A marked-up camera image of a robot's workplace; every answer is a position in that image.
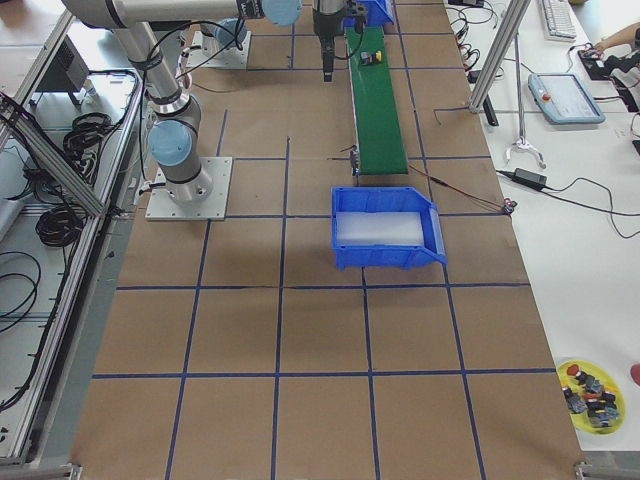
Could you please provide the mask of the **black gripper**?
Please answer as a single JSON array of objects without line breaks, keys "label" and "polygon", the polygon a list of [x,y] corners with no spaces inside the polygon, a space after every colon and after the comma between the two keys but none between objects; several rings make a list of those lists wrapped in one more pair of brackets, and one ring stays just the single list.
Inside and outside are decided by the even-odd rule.
[{"label": "black gripper", "polygon": [[[324,64],[323,81],[331,82],[334,60],[349,60],[360,49],[368,9],[358,1],[315,0],[312,2],[312,12],[314,33],[320,42],[321,58]],[[341,57],[335,54],[335,38],[344,34],[343,21],[345,18],[355,19],[355,30],[360,34],[360,39],[352,52]]]}]

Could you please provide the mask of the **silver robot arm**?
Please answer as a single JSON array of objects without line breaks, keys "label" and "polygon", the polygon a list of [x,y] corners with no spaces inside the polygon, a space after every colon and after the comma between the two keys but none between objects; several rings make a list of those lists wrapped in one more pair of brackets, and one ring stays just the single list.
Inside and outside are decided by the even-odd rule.
[{"label": "silver robot arm", "polygon": [[248,30],[245,22],[237,18],[226,18],[200,25],[201,50],[208,56],[222,52],[243,49]]},{"label": "silver robot arm", "polygon": [[67,10],[92,28],[113,31],[130,64],[149,88],[151,107],[159,117],[148,146],[164,174],[169,196],[178,202],[199,201],[213,190],[212,176],[198,157],[201,109],[176,79],[164,59],[152,22],[236,22],[268,19],[278,26],[296,23],[300,1],[66,1]]}]

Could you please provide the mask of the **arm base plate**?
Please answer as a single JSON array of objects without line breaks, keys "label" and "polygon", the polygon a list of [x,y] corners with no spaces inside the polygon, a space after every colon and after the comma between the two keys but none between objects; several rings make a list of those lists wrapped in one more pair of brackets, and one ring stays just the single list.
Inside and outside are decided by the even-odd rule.
[{"label": "arm base plate", "polygon": [[203,36],[201,31],[196,31],[184,67],[193,69],[200,65],[219,70],[246,70],[250,43],[251,32],[246,33],[242,48],[238,49],[234,43],[225,48],[225,43],[220,43],[215,37]]},{"label": "arm base plate", "polygon": [[188,184],[176,185],[157,172],[164,186],[154,188],[146,208],[149,221],[196,221],[225,219],[233,159],[201,157],[200,175]]}]

